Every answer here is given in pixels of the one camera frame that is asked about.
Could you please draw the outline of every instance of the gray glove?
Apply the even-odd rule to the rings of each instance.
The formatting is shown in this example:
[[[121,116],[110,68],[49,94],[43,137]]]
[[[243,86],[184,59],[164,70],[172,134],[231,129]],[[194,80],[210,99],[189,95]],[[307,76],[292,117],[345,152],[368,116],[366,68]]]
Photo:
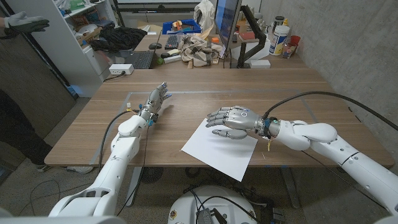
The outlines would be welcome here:
[[[43,32],[48,27],[49,21],[42,16],[27,17],[26,12],[20,12],[4,18],[6,28],[11,28],[21,33]]]
[[[233,106],[230,108],[220,108],[218,111],[207,115],[206,127],[224,125],[232,130],[213,130],[213,134],[231,138],[243,139],[248,131],[256,130],[259,134],[264,133],[264,122],[262,117],[255,112],[242,106]]]

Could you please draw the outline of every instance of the wooden desk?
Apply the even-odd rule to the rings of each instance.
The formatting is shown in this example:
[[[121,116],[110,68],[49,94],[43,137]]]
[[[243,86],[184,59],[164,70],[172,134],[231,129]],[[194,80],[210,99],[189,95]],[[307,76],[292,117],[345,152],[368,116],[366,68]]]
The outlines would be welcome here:
[[[294,57],[294,60],[300,60],[297,55]],[[133,108],[137,108],[138,104],[145,102],[148,93],[162,82],[167,82],[173,96],[164,101],[158,122],[149,129],[146,166],[206,166],[180,150],[206,115],[221,106],[241,105],[263,114],[273,104],[298,92],[332,91],[327,82],[310,68],[135,70],[132,75],[114,79],[100,87],[46,157],[46,164],[98,164],[95,154],[108,123],[125,109],[125,102],[129,101]],[[340,99],[305,96],[276,108],[271,115],[285,120],[301,119],[308,123],[331,124],[342,138],[370,158],[386,167],[394,164],[390,154]],[[124,114],[116,121],[104,146],[103,162],[110,155],[109,144],[116,135],[118,124],[130,116],[131,113]],[[143,135],[141,150],[131,161],[132,166],[143,164],[146,146],[145,133]],[[259,139],[254,133],[250,135]],[[312,150],[307,152],[328,166],[336,166]],[[249,166],[319,167],[320,164],[278,142],[273,142],[268,152],[267,141],[260,139]]]
[[[218,36],[216,34],[210,34],[210,38]],[[165,50],[164,46],[166,45],[166,41],[168,35],[161,35],[159,38],[159,43],[162,44],[161,49],[156,49],[156,55],[160,57],[162,53],[166,53],[169,50]],[[158,38],[158,35],[146,35],[143,40],[139,43],[139,45],[136,47],[135,51],[147,51],[149,50],[149,45],[152,43],[156,43]],[[232,44],[233,47],[237,47],[240,45],[240,40],[238,40],[238,43]],[[291,57],[288,61],[288,59],[284,59],[282,57],[275,57],[272,55],[268,55],[264,57],[264,59],[267,59],[271,63],[271,68],[308,68],[299,57]],[[229,68],[229,61],[230,58],[226,58],[225,60],[225,68]],[[153,68],[155,69],[185,69],[188,66],[188,62],[173,62],[173,63],[168,63],[168,64],[163,64],[163,65],[158,65],[157,63],[152,64]],[[223,59],[220,59],[218,62],[218,65],[211,65],[211,66],[204,66],[200,67],[200,69],[211,69],[211,68],[223,68]]]

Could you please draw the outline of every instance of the person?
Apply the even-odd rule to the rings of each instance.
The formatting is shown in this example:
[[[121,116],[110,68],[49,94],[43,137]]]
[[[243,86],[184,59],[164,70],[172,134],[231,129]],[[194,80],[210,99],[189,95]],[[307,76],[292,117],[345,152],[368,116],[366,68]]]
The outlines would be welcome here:
[[[26,12],[0,17],[0,27],[11,36],[31,32],[43,32],[49,26],[49,21],[42,16],[27,17]],[[34,127],[26,118],[19,105],[3,90],[0,90],[0,141],[19,150],[36,165],[39,172],[50,169],[44,163],[44,158],[51,151],[48,145],[35,132]],[[67,171],[89,173],[92,167],[66,167]]]

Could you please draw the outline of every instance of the cloth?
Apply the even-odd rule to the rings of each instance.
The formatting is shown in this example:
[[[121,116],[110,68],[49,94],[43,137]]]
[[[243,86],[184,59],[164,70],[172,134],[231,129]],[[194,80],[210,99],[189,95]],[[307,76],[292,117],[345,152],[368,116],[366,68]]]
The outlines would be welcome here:
[[[193,19],[200,26],[201,38],[206,38],[214,26],[216,9],[209,0],[202,0],[193,10]]]
[[[27,17],[26,12],[19,12],[4,18],[6,28],[12,28],[18,32],[30,34],[31,32],[44,32],[45,27],[50,26],[47,19],[42,16]]]
[[[193,60],[193,66],[209,66],[211,60],[219,56],[222,46],[205,41],[198,36],[184,37],[178,45],[182,53],[182,60],[189,62]]]
[[[139,42],[147,35],[142,29],[106,26],[99,33],[99,37],[106,39],[92,40],[90,45],[94,50],[102,50],[109,53],[116,53],[120,50],[135,49]]]
[[[36,165],[44,165],[44,158],[51,151],[36,133],[18,104],[0,90],[0,141],[19,150]]]

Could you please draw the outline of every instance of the robotic arm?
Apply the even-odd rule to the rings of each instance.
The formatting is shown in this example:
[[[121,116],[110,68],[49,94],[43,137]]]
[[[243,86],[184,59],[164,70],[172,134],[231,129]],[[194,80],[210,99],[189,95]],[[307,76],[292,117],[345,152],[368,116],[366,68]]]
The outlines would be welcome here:
[[[398,216],[398,176],[356,150],[337,135],[336,129],[325,123],[307,124],[304,121],[263,119],[241,106],[220,108],[208,115],[207,128],[224,125],[232,130],[213,130],[231,139],[242,139],[254,130],[265,139],[275,138],[293,150],[312,148],[333,160],[394,216]]]
[[[87,189],[61,199],[49,217],[103,217],[114,215],[119,189],[130,160],[138,153],[141,132],[156,122],[167,84],[153,90],[138,115],[121,123],[112,140],[112,153],[94,183]]]

